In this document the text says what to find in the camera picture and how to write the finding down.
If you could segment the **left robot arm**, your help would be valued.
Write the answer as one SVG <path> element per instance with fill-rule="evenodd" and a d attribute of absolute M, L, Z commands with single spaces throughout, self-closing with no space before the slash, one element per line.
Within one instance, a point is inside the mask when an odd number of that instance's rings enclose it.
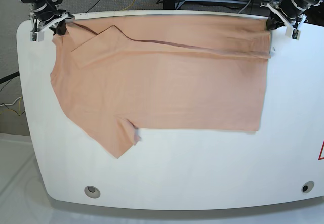
<path fill-rule="evenodd" d="M 307 17 L 305 11 L 311 6 L 319 6 L 322 2 L 323 0 L 281 0 L 264 4 L 270 10 L 266 28 L 276 30 L 285 26 L 299 30 Z"/>

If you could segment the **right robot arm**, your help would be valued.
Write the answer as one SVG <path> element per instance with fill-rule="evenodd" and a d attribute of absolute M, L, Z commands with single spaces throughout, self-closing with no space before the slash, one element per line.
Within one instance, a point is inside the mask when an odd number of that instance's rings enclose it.
<path fill-rule="evenodd" d="M 49 29 L 54 35 L 66 33 L 66 21 L 72 21 L 74 15 L 64 9 L 59 9 L 63 0 L 19 0 L 30 6 L 32 30 L 30 39 L 33 42 L 44 40 L 44 32 Z"/>

